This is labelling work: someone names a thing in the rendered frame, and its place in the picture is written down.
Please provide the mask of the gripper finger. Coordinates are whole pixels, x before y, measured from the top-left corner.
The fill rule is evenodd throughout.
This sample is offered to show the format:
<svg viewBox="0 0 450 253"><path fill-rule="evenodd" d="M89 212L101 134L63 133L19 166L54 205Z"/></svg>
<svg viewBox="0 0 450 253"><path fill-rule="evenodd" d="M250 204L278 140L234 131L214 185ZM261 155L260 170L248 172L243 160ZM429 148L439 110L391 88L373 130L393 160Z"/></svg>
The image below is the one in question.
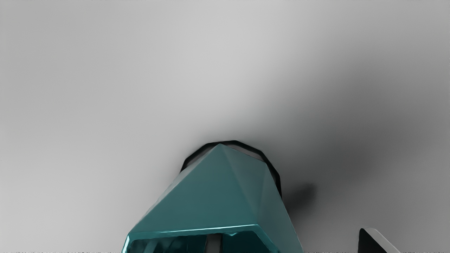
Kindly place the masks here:
<svg viewBox="0 0 450 253"><path fill-rule="evenodd" d="M361 228L359 230L358 253L401 253L378 230Z"/></svg>

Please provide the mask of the teal faceted mug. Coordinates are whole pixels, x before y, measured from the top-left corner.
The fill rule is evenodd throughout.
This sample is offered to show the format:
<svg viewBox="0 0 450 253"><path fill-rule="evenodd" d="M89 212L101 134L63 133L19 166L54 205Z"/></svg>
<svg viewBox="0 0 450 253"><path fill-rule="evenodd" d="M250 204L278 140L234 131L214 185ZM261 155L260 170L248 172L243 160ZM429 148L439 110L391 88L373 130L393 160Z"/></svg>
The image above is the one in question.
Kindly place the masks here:
<svg viewBox="0 0 450 253"><path fill-rule="evenodd" d="M239 141L207 143L128 233L121 253L305 253L279 173Z"/></svg>

